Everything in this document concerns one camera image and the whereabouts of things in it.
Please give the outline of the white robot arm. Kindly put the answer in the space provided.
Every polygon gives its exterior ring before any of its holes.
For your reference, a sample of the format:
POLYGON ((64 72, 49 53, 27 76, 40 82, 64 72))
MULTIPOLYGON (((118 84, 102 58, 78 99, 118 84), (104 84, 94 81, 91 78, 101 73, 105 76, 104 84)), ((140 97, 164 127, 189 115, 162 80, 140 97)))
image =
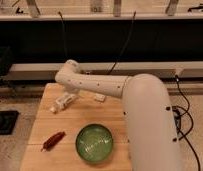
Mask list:
POLYGON ((67 90, 120 98, 133 171, 182 171, 181 151, 169 93, 151 74, 87 75, 68 60, 55 76, 67 90))

